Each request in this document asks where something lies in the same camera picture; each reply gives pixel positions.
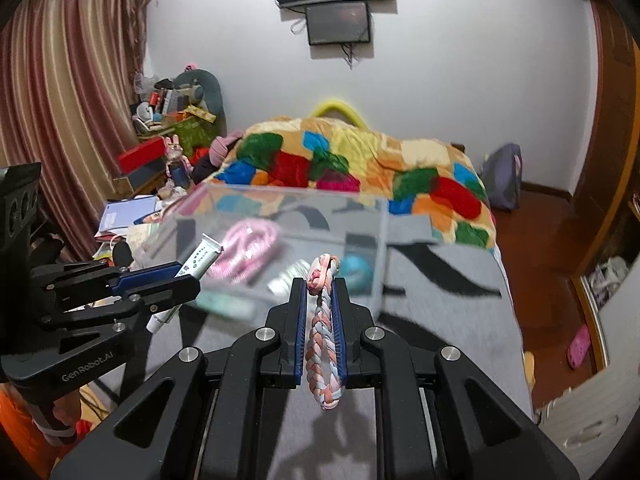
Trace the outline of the white green tube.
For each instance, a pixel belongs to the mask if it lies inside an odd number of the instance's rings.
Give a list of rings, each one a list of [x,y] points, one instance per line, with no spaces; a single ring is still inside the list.
[[[224,248],[220,243],[214,240],[213,237],[203,234],[200,244],[198,244],[198,247],[186,258],[186,262],[183,263],[176,277],[181,278],[182,276],[190,275],[192,278],[200,280],[223,252]],[[171,321],[182,305],[183,301],[178,302],[178,304],[169,310],[154,313],[149,319],[148,324],[146,324],[146,330],[151,334],[156,334],[164,325]]]

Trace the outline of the teal tape roll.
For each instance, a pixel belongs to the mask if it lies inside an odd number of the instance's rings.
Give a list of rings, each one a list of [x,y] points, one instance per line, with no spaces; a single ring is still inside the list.
[[[348,290],[354,295],[370,294],[374,267],[371,261],[357,254],[347,254],[341,261],[338,275],[344,278]]]

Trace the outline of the white blue booklet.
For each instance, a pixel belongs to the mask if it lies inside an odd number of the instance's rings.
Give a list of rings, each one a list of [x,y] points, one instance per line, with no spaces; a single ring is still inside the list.
[[[100,232],[113,232],[132,226],[136,220],[152,214],[157,205],[153,195],[107,203],[99,224]]]

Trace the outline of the grey black blanket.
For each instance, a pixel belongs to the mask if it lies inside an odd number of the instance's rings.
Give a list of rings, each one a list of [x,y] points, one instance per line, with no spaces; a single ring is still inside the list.
[[[393,216],[378,287],[375,322],[415,347],[457,347],[526,415],[533,414],[522,333],[498,250],[442,244],[426,217]],[[116,408],[183,347],[217,350],[258,327],[290,289],[270,292],[262,282],[227,286],[203,278],[198,298],[152,337],[149,349],[97,379],[92,391],[107,408]],[[375,477],[372,390],[346,391],[332,411],[323,411],[307,386],[276,391],[267,400],[274,411],[264,423],[269,452],[260,462],[260,478]]]

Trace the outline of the rabbit figurine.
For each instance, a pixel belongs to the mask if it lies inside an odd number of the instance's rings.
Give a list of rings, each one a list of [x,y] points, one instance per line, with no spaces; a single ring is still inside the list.
[[[180,138],[173,136],[163,136],[166,159],[166,176],[175,186],[187,190],[190,188],[192,180],[193,166],[190,160],[183,153]]]

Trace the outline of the red box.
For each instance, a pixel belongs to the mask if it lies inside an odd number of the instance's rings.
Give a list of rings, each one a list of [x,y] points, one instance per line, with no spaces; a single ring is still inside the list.
[[[165,143],[161,136],[146,140],[117,157],[122,174],[131,174],[134,170],[161,159],[165,155]]]

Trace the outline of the clear acrylic box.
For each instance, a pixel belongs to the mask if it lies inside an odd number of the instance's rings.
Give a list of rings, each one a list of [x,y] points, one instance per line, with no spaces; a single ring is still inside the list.
[[[367,194],[204,182],[134,243],[134,267],[185,262],[207,234],[224,252],[202,277],[194,306],[254,323],[288,298],[293,278],[307,276],[315,258],[329,254],[341,266],[347,254],[357,254],[373,264],[372,290],[349,295],[378,312],[387,208],[387,200]]]

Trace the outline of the green gift box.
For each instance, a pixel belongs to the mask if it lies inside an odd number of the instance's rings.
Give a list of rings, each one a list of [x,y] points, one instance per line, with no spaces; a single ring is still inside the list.
[[[198,148],[209,148],[218,136],[218,128],[215,124],[196,116],[188,116],[181,122],[176,122],[172,128],[180,139],[180,145],[186,157],[192,157]]]

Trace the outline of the pink knitted hat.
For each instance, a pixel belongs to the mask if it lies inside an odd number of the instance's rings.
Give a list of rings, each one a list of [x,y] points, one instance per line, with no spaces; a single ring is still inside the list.
[[[210,163],[215,168],[219,168],[232,148],[234,148],[235,144],[242,139],[244,134],[245,132],[243,130],[235,130],[229,132],[225,136],[216,136],[208,150]]]

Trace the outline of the colourful patchwork blanket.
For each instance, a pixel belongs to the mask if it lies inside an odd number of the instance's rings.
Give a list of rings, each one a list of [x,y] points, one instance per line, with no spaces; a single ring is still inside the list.
[[[211,179],[374,195],[391,214],[429,218],[436,240],[487,250],[496,244],[472,162],[435,139],[397,140],[334,118],[276,118],[248,128]]]

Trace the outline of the striped brown curtain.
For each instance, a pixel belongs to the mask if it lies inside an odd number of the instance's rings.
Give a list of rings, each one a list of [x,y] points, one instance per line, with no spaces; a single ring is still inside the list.
[[[41,162],[40,205],[73,258],[94,252],[132,125],[148,0],[22,0],[1,29],[1,162]]]

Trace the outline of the purple backpack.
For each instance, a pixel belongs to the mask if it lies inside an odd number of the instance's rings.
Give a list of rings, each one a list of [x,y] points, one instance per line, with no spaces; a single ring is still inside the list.
[[[522,153],[518,144],[504,144],[490,154],[480,170],[492,208],[515,210],[520,206],[522,186]]]

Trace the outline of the yellow headboard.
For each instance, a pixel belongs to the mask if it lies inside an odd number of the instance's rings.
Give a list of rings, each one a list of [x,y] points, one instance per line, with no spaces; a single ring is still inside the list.
[[[311,117],[329,117],[331,114],[339,114],[352,126],[367,129],[368,126],[362,117],[346,102],[338,99],[326,99],[320,102],[311,112]]]

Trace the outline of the brown wooden door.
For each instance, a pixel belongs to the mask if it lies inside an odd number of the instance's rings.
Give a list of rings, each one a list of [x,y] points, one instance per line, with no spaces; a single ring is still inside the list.
[[[573,197],[589,247],[575,274],[622,254],[639,146],[639,48],[610,0],[590,0],[597,39],[597,97]]]

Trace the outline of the small wall monitor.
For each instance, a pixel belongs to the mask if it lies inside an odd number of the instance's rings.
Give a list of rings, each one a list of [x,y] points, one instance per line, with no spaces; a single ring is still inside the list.
[[[364,1],[318,3],[305,9],[308,44],[368,44],[371,41],[369,6]]]

